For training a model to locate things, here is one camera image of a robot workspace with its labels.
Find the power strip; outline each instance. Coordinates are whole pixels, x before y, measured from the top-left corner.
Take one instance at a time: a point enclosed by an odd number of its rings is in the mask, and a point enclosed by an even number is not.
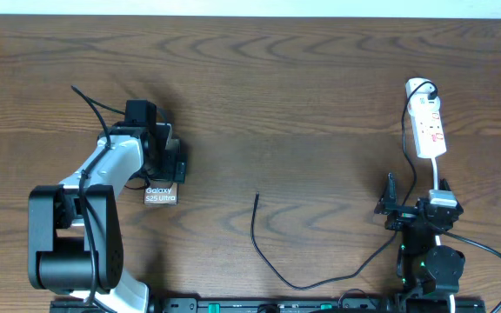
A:
[[[426,83],[411,96],[412,91],[421,83],[429,81],[425,78],[412,78],[405,84],[407,97],[411,97],[407,111],[411,116],[417,156],[421,158],[434,158],[446,152],[439,111],[440,97],[429,99],[429,94],[435,90],[434,85]]]

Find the white wall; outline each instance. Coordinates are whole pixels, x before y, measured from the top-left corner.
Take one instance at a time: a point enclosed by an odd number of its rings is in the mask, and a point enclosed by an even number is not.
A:
[[[501,0],[0,0],[0,14],[501,18]]]

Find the wooden surface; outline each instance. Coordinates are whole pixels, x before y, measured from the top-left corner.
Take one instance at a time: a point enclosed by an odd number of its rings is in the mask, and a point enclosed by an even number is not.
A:
[[[300,292],[266,267],[249,229],[259,190],[257,240],[285,277],[353,272],[391,236],[372,214],[386,173],[401,196],[411,181],[399,118],[414,76],[440,89],[440,175],[465,209],[454,230],[501,251],[501,21],[1,16],[0,311],[43,312],[54,297],[27,279],[27,199],[95,148],[100,126],[71,84],[119,109],[133,97],[163,106],[190,155],[178,206],[119,197],[135,277],[202,297],[397,290],[398,243],[359,277]],[[419,196],[431,165],[415,164]],[[501,261],[443,240],[466,255],[460,295],[492,308]]]

